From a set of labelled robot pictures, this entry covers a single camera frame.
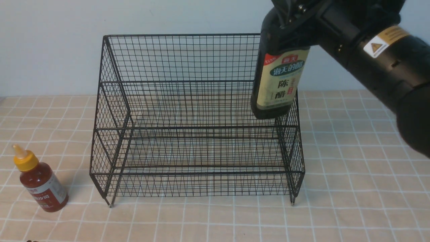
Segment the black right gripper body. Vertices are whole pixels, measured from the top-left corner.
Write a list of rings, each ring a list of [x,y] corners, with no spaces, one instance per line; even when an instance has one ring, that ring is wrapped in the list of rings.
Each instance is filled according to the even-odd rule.
[[[272,0],[269,47],[340,46],[332,16],[339,0]]]

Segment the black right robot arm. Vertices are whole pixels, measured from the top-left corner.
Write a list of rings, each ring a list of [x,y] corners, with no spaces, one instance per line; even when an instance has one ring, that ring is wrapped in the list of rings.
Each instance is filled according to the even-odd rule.
[[[404,0],[273,0],[266,50],[318,45],[396,115],[402,139],[429,157],[429,44],[399,26]]]

